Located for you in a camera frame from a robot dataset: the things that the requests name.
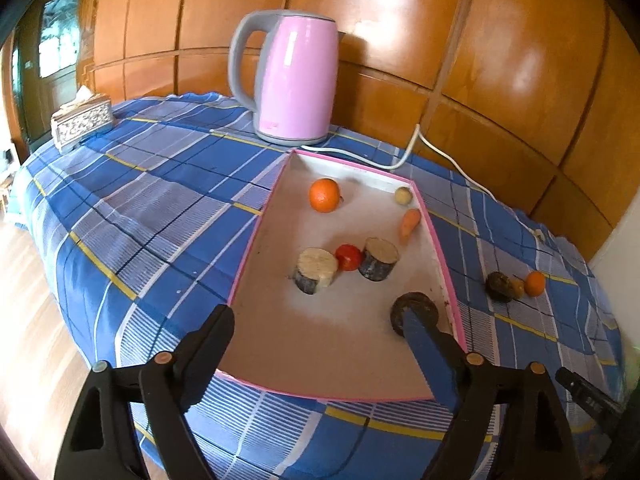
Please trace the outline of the dark brown rotten fruit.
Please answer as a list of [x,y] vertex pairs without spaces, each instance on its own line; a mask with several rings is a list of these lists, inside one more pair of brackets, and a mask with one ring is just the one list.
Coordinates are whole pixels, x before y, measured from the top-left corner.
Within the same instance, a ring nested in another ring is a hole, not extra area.
[[404,316],[409,311],[413,312],[424,326],[437,326],[439,313],[431,298],[424,292],[406,292],[398,297],[390,308],[390,325],[398,336],[405,337]]

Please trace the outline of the light wood log slice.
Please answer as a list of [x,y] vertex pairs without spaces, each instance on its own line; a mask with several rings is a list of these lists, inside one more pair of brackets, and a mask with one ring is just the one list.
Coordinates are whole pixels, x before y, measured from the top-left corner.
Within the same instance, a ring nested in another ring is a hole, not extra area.
[[315,295],[332,284],[337,270],[334,255],[323,248],[308,247],[298,255],[293,281],[304,294]]

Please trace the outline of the large orange mandarin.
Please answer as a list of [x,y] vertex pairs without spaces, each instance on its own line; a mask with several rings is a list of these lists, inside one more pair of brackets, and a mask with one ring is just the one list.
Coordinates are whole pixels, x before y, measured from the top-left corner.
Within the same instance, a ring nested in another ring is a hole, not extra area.
[[343,197],[338,183],[333,179],[315,180],[308,191],[310,206],[322,214],[329,214],[341,205]]

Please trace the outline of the small orange mandarin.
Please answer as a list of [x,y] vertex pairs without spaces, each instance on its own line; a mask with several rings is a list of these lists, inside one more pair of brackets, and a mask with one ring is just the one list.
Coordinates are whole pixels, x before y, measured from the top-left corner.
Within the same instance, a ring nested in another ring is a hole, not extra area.
[[532,271],[524,280],[524,290],[529,297],[539,297],[546,290],[546,277],[539,271]]

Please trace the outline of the small tan kiwi fruit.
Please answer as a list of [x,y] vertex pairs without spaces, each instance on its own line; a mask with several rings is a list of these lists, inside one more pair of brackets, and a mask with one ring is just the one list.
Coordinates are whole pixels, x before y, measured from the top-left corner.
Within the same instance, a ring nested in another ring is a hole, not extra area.
[[513,299],[521,299],[525,295],[524,282],[519,278],[511,278],[511,296]]

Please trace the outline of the dark brown wrinkled fruit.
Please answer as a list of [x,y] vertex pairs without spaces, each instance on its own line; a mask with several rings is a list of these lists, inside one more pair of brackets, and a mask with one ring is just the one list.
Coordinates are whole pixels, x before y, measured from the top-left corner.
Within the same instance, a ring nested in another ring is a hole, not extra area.
[[485,281],[485,292],[494,301],[507,304],[516,298],[516,291],[510,278],[499,271],[491,272]]

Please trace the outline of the blue plaid tablecloth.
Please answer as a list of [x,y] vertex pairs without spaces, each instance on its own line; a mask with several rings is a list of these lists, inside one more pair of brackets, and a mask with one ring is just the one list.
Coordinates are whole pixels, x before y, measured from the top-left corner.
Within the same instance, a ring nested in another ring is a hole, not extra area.
[[[17,200],[73,340],[89,363],[175,348],[231,292],[286,154],[217,93],[118,104],[114,128],[61,154],[44,144]],[[498,365],[567,367],[623,394],[605,292],[568,240],[419,156],[413,180],[442,245],[468,348]],[[546,277],[539,297],[491,300],[499,271]],[[432,400],[341,402],[215,378],[186,415],[221,479],[415,479],[451,416]]]

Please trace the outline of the bark covered wood log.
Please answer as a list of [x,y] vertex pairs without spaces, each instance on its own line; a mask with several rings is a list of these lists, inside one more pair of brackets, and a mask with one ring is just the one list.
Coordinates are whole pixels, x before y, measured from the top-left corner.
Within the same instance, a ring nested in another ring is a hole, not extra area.
[[359,273],[371,282],[382,282],[388,278],[400,258],[398,249],[389,240],[369,237],[364,242]]

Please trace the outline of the orange carrot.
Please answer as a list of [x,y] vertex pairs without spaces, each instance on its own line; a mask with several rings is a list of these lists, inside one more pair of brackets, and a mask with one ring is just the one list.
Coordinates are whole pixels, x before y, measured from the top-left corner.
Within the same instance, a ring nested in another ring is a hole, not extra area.
[[407,244],[414,229],[420,224],[421,211],[416,208],[408,209],[402,216],[399,226],[399,240],[401,244]]

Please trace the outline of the small red tomato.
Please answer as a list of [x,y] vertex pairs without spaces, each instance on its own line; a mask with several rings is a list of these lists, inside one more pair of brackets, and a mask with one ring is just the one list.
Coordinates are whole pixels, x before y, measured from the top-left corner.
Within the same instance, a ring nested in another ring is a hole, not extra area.
[[355,245],[343,244],[334,252],[338,270],[342,272],[356,271],[362,263],[362,251]]

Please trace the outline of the pink shallow tray box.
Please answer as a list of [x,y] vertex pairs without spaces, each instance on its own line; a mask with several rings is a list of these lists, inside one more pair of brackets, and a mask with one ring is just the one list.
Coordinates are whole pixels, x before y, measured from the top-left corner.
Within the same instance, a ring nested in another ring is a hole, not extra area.
[[[313,210],[315,180],[338,183],[343,201],[329,214]],[[408,342],[390,325],[390,308],[406,292],[436,304],[439,328],[462,340],[454,286],[429,216],[408,243],[399,226],[405,207],[395,191],[409,180],[319,154],[288,155],[250,238],[232,287],[234,334],[218,370],[243,384],[308,399],[396,402],[427,399],[431,389]],[[334,252],[389,240],[400,258],[382,282],[356,271],[338,272],[315,295],[293,281],[308,247]]]

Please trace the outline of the small yellowish round fruit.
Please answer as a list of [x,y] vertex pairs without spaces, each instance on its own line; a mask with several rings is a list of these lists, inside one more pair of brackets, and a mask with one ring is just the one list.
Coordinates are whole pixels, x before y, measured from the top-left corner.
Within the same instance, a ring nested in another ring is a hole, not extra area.
[[413,200],[413,195],[408,186],[401,186],[394,193],[394,200],[400,206],[409,206]]

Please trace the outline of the silver ornate tissue box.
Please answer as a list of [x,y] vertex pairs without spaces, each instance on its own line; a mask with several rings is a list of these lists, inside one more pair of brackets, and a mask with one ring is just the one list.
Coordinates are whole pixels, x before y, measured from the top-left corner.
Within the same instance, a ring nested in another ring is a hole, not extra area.
[[111,130],[114,122],[111,99],[81,86],[76,96],[51,116],[53,144],[61,154],[68,153],[86,139]]

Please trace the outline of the wooden wardrobe panels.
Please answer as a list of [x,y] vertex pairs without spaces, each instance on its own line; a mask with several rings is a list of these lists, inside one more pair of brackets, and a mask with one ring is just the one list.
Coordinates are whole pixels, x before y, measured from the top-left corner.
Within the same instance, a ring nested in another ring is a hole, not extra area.
[[608,0],[80,0],[78,80],[114,101],[227,92],[256,10],[341,32],[340,126],[456,160],[597,260],[638,220],[639,46]]

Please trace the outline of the pink electric kettle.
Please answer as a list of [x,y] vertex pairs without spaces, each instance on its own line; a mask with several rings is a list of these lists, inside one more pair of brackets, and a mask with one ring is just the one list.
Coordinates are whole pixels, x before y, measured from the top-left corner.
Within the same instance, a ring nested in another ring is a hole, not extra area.
[[[241,65],[250,35],[264,32],[254,93],[242,85]],[[301,146],[329,132],[338,69],[337,24],[327,16],[263,10],[242,18],[232,36],[228,84],[253,113],[256,136],[273,144]]]

